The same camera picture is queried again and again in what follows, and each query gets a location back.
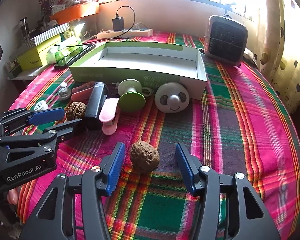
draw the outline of white panda lamp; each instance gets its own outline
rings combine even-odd
[[[189,93],[179,83],[165,83],[158,88],[154,103],[157,108],[166,114],[173,114],[185,110],[189,105]]]

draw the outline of orange box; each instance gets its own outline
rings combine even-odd
[[[99,2],[80,3],[70,6],[50,16],[59,25],[99,12]]]

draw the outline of portable fan heater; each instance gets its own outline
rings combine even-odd
[[[235,20],[212,15],[207,30],[204,53],[220,62],[239,65],[247,44],[247,28]]]

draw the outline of blue gripper pad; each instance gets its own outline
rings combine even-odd
[[[125,155],[125,145],[118,142],[110,156],[102,159],[100,167],[103,168],[104,177],[102,179],[104,186],[102,187],[102,195],[110,196],[115,190],[121,172]]]
[[[35,126],[45,124],[48,122],[55,122],[61,120],[65,116],[65,111],[62,107],[52,108],[42,111],[33,112],[33,115],[28,119],[30,124]]]
[[[187,191],[189,191],[192,196],[196,196],[197,189],[195,184],[199,183],[200,180],[199,171],[183,143],[176,145],[176,160]]]

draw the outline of white extension socket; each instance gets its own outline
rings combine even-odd
[[[111,31],[103,31],[97,34],[97,39],[110,39],[116,36],[119,36],[122,33],[125,33],[128,29],[124,29],[119,32]],[[140,29],[140,30],[130,30],[124,35],[120,36],[120,38],[128,38],[128,37],[150,37],[153,36],[153,29]]]

